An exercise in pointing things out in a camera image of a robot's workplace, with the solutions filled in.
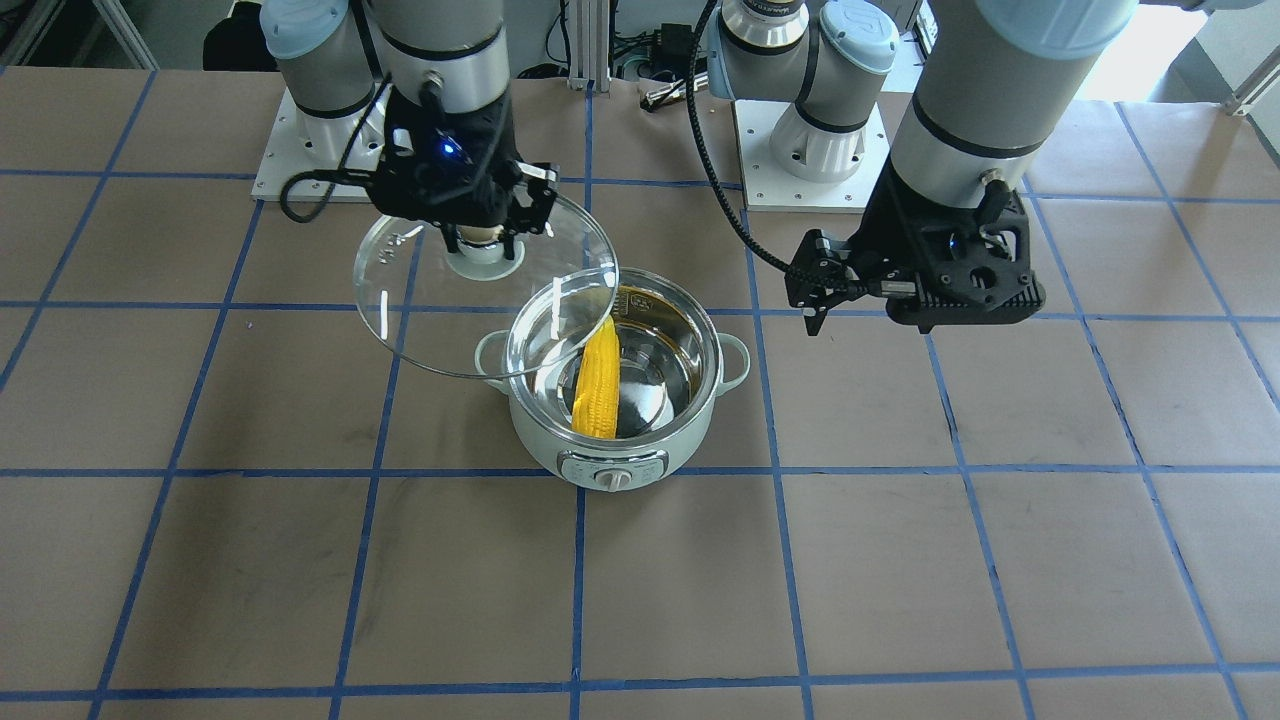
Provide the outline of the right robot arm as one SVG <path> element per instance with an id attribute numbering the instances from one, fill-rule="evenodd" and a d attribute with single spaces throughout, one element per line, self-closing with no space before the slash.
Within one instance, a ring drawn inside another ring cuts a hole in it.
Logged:
<path id="1" fill-rule="evenodd" d="M 360 187 L 384 215 L 440 229 L 447 256 L 474 270 L 521 259 L 556 201 L 556 168 L 529 165 L 515 135 L 499 1 L 265 1 L 275 60 L 323 165 L 282 187 Z"/>

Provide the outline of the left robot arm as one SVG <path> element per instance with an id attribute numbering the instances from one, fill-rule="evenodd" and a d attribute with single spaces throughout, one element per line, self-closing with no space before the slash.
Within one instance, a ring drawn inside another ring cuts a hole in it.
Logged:
<path id="1" fill-rule="evenodd" d="M 1044 306 L 1030 265 L 1018 186 L 1134 1 L 945 1 L 927 59 L 856 231 L 804 234 L 791 260 L 739 222 L 745 246 L 785 275 L 790 306 L 818 334 L 828 311 L 865 296 L 928 333 L 937 325 L 1009 325 Z M 812 181 L 855 172 L 852 152 L 900 44 L 868 1 L 709 1 L 710 91 L 788 101 L 773 155 Z"/>

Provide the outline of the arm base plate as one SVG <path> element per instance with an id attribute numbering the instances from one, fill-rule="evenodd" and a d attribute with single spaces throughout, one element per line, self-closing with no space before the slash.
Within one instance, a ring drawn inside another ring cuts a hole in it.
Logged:
<path id="1" fill-rule="evenodd" d="M 890 151 L 879 106 L 851 133 L 810 126 L 787 102 L 736 100 L 733 118 L 748 209 L 865 210 Z"/>
<path id="2" fill-rule="evenodd" d="M 348 168 L 374 170 L 384 145 L 381 132 L 387 99 L 380 96 L 366 119 L 353 149 L 346 156 Z M 275 202 L 284 183 L 298 173 L 335 169 L 361 110 L 342 118 L 319 118 L 301 111 L 287 90 L 271 126 L 251 197 Z"/>

